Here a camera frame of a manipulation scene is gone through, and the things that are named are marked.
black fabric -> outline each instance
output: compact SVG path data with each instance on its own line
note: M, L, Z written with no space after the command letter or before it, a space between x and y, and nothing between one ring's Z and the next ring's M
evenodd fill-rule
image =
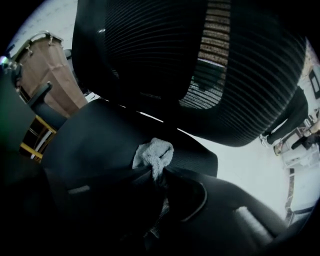
M170 226L156 255L168 250L173 254L202 256L258 253L262 247L254 243L236 217L235 210L242 206L247 207L273 237L287 228L276 213L234 184L179 168L166 168L164 173L201 183L207 191L207 200L191 219Z
M137 112L94 100L70 117L47 146L41 164L72 180L132 166L139 145L152 138L172 143L172 166L217 176L217 156L196 140Z
M301 125L308 118L308 102L304 91L298 87L292 100L279 116L279 118L271 125L266 134L269 134L267 141L272 145L276 140L283 138ZM277 126L281 125L275 132L272 132Z
M38 250L35 243L48 246L56 234L62 245L76 232L74 218L59 213L44 170L18 153L1 152L1 156L2 248Z
M304 65L306 39L280 11L253 0L79 0L74 71L104 99L243 146L281 115Z

black chair seat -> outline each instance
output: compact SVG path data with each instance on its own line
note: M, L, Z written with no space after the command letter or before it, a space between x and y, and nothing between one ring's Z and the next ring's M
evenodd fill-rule
M217 176L218 159L189 135L148 116L97 99L60 128L41 164L67 180L103 175L132 167L140 144L154 137L171 142L171 166Z

chair seat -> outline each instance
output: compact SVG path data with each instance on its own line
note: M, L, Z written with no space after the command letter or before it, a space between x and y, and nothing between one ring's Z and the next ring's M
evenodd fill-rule
M41 164L65 182L99 176L108 169L132 167L138 146L155 137L172 143L171 166L217 176L217 156L192 137L103 99L88 103L65 122Z

chair armrest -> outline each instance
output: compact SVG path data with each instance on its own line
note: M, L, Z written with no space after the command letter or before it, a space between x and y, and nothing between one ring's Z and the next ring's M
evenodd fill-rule
M51 90L52 84L47 82L46 84L42 85L40 89L36 92L35 95L28 101L28 106L32 107L37 101L43 101L47 93Z

yellow frame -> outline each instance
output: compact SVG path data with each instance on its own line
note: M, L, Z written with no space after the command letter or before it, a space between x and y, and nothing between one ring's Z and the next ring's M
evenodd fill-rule
M43 120L40 116L36 115L35 119L37 119L44 127L46 127L53 134L57 133L57 131L54 128L52 128L49 124L47 124L46 121ZM20 144L20 147L23 148L24 150L28 151L29 153L35 155L37 158L42 159L42 157L43 157L43 154L35 151L33 148L31 148L30 146L28 146L27 144L25 144L23 142Z

